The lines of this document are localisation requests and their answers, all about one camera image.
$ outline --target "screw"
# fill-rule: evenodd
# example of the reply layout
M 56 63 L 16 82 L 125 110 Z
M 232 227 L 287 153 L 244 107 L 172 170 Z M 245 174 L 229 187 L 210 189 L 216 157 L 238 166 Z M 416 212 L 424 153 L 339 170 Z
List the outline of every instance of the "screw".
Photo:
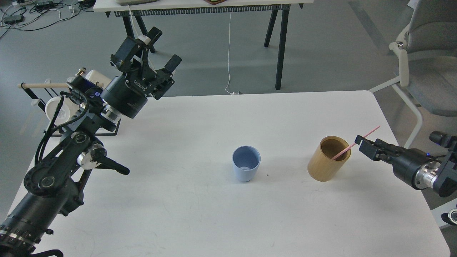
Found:
M 41 180 L 42 187 L 50 187 L 54 184 L 55 178 L 53 176 L 45 177 Z

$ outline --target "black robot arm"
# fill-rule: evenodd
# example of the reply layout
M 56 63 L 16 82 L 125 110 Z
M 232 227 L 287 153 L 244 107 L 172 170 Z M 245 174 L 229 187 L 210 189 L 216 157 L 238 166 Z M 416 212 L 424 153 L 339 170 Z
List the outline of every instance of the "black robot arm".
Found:
M 430 134 L 430 140 L 448 148 L 443 161 L 438 161 L 419 149 L 406 149 L 375 142 L 357 136 L 359 151 L 373 161 L 384 161 L 393 166 L 396 177 L 417 190 L 432 188 L 439 196 L 447 197 L 457 190 L 457 137 L 440 131 Z
M 141 110 L 147 97 L 159 99 L 174 84 L 172 72 L 181 62 L 174 55 L 163 69 L 152 70 L 148 63 L 149 47 L 162 32 L 153 28 L 137 39 L 126 38 L 111 64 L 122 72 L 102 89 L 81 75 L 80 70 L 69 82 L 69 92 L 61 92 L 59 113 L 64 97 L 80 106 L 73 119 L 53 126 L 55 118 L 40 142 L 35 166 L 24 178 L 28 193 L 0 225 L 0 257 L 63 256 L 59 250 L 32 254 L 41 237 L 52 234 L 49 229 L 58 213 L 67 216 L 83 205 L 83 189 L 92 169 L 113 169 L 127 175 L 130 170 L 107 157 L 103 143 L 95 136 L 99 128 L 114 131 L 122 115 L 130 118 Z M 142 62 L 133 59 L 142 57 Z M 45 157 L 44 148 L 49 137 L 61 133 L 60 143 Z M 84 171 L 75 182 L 72 176 Z

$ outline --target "gray floor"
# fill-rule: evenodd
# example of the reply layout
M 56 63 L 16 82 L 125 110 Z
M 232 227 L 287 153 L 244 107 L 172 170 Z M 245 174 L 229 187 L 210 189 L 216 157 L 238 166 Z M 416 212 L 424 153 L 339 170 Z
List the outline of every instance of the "gray floor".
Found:
M 381 84 L 394 77 L 397 60 L 387 44 L 411 18 L 413 10 L 407 3 L 316 0 L 303 10 L 293 5 L 280 91 L 274 90 L 279 22 L 270 47 L 264 48 L 270 13 L 233 13 L 230 90 L 245 94 L 346 91 L 368 90 Z M 0 0 L 3 10 L 8 5 L 8 1 Z M 70 15 L 66 8 L 61 12 L 62 17 Z M 50 12 L 30 29 L 57 19 L 58 13 Z M 147 27 L 156 26 L 163 31 L 155 45 L 158 52 L 151 58 L 156 67 L 163 67 L 172 54 L 183 58 L 175 75 L 176 84 L 167 96 L 226 94 L 229 14 L 146 16 L 144 21 Z M 81 13 L 39 31 L 12 30 L 0 39 L 0 220 L 8 212 L 47 125 L 45 116 L 29 104 L 28 96 L 16 85 L 41 83 L 47 78 L 65 82 L 80 67 L 114 77 L 119 72 L 109 65 L 109 57 L 124 38 L 121 18 Z M 39 96 L 45 101 L 49 98 L 44 92 Z M 415 123 L 412 112 L 391 88 L 375 96 L 397 141 L 404 144 Z M 425 126 L 412 147 L 432 154 L 444 153 L 444 149 L 428 141 L 428 134 L 437 129 L 457 134 L 457 119 L 432 116 L 426 111 L 423 114 Z M 430 191 L 424 195 L 431 209 L 456 198 L 453 195 L 441 199 Z M 457 256 L 457 230 L 453 227 L 443 230 L 443 234 L 452 256 Z

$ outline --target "chair seat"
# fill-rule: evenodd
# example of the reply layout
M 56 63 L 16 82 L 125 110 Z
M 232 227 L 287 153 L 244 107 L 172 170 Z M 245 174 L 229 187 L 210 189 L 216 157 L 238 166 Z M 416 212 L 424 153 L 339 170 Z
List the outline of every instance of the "chair seat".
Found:
M 457 58 L 441 56 L 410 61 L 406 89 L 430 113 L 457 116 Z

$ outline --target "power adapter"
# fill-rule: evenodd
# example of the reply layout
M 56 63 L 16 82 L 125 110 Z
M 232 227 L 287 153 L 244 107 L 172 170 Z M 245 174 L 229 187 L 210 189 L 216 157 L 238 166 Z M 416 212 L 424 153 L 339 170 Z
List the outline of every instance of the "power adapter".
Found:
M 40 3 L 35 3 L 35 9 L 37 9 L 37 10 L 52 8 L 54 6 L 55 6 L 55 3 L 52 2 L 52 1 L 45 1 L 45 2 L 40 2 Z
M 21 15 L 13 15 L 13 16 L 6 17 L 3 19 L 3 22 L 8 25 L 13 25 L 13 24 L 21 22 L 23 20 L 24 20 L 24 16 L 21 14 Z

